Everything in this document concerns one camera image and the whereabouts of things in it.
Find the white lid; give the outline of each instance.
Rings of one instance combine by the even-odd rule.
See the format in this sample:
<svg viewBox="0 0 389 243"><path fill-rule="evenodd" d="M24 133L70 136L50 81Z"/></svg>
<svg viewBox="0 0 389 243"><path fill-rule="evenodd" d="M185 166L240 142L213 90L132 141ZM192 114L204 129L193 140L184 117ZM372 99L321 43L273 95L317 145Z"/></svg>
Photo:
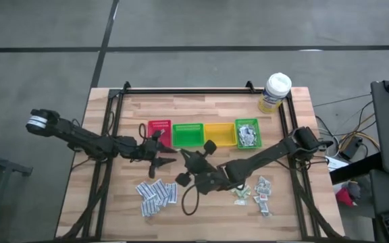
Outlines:
<svg viewBox="0 0 389 243"><path fill-rule="evenodd" d="M268 93L276 97L285 97L289 93L290 87L292 87L292 81L282 73L271 75L265 86Z"/></svg>

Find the plastic bin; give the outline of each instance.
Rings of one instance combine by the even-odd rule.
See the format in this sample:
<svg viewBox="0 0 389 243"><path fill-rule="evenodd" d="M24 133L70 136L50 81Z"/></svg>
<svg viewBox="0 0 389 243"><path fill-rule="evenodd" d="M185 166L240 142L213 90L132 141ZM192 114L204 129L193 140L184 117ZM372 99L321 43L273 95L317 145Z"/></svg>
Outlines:
<svg viewBox="0 0 389 243"><path fill-rule="evenodd" d="M174 124L174 146L203 146L203 124Z"/></svg>
<svg viewBox="0 0 389 243"><path fill-rule="evenodd" d="M148 121L148 137L154 134L155 131L161 131L160 142L164 146L171 147L172 145L172 129L170 120Z"/></svg>
<svg viewBox="0 0 389 243"><path fill-rule="evenodd" d="M205 142L212 140L217 146L235 146L235 124L205 124Z"/></svg>
<svg viewBox="0 0 389 243"><path fill-rule="evenodd" d="M254 146L243 146L240 142L240 139L238 137L238 127L241 125L252 125L255 127L256 131L256 142ZM261 139L261 133L259 131L259 124L257 122L257 119L236 119L235 120L235 133L236 133L236 140L238 142L238 148L239 149L255 149L262 147L262 139Z"/></svg>

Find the red object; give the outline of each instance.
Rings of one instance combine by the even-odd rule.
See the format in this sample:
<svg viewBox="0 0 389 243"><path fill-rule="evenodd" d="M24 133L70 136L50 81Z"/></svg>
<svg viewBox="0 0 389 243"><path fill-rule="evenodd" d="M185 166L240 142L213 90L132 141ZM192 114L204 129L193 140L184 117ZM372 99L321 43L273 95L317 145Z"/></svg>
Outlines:
<svg viewBox="0 0 389 243"><path fill-rule="evenodd" d="M349 191L347 188L342 188L336 193L336 198L339 202L342 202L350 207L353 207L352 199L349 196Z"/></svg>
<svg viewBox="0 0 389 243"><path fill-rule="evenodd" d="M172 146L172 127L170 120L157 120L157 121L148 121L148 137L153 135L155 131L161 131L161 136L159 141L167 147Z"/></svg>

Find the red box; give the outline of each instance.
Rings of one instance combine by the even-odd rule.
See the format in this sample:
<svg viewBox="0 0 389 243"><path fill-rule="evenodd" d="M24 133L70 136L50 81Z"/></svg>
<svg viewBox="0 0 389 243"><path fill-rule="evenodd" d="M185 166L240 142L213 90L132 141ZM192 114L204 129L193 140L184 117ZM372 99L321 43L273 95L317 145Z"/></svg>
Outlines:
<svg viewBox="0 0 389 243"><path fill-rule="evenodd" d="M155 131L161 131L159 141L167 147L172 147L172 127L170 120L148 121L148 137Z"/></svg>

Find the wire bundle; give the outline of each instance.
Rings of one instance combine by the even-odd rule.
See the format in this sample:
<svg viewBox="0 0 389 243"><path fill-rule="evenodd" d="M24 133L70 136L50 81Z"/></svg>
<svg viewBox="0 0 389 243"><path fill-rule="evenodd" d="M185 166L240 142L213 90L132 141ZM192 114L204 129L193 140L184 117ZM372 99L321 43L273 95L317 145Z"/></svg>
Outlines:
<svg viewBox="0 0 389 243"><path fill-rule="evenodd" d="M361 136L367 140L369 140L373 145L374 147L376 147L376 149L378 151L380 151L380 146L379 144L376 142L376 140L372 137L370 137L369 135L367 135L366 133L364 133L363 131L365 131L366 129L370 128L372 125L374 125L376 123L376 120L373 121L370 125L366 126L365 128L362 128L360 129L361 125L363 125L365 122L367 122L370 118L372 118L375 114L372 113L371 115L369 115L367 118L365 118L364 120L361 120L362 117L363 117L363 112L364 112L364 109L367 108L370 104L372 104L373 101L370 101L368 102L363 108L361 108L360 110L358 110L356 113L354 113L352 116L350 116L342 125L339 126L339 128L336 130L336 132L345 124L347 123L352 117L356 116L356 114L359 113L359 121L358 121L358 124L357 126L351 131L351 132L348 132L348 133L344 133L344 134L336 134L336 133L332 133L330 129L328 129L328 127L326 126L325 122L322 120L322 118L320 118L319 116L316 115L316 118L322 123L323 128L320 128L320 130L322 131L325 131L327 132L326 133L323 133L321 132L321 134L324 134L324 135L327 135L327 136L331 136L334 141L335 141L335 145L336 145L336 154L333 155L332 157L337 157L339 156L339 153L341 151L344 150L344 148L346 148L346 146L348 145L348 143L352 140L352 138L354 136ZM365 147L365 157L367 157L369 155L369 151L368 151L368 148L367 148L367 145L364 144L364 143L361 143L361 146L364 146Z"/></svg>

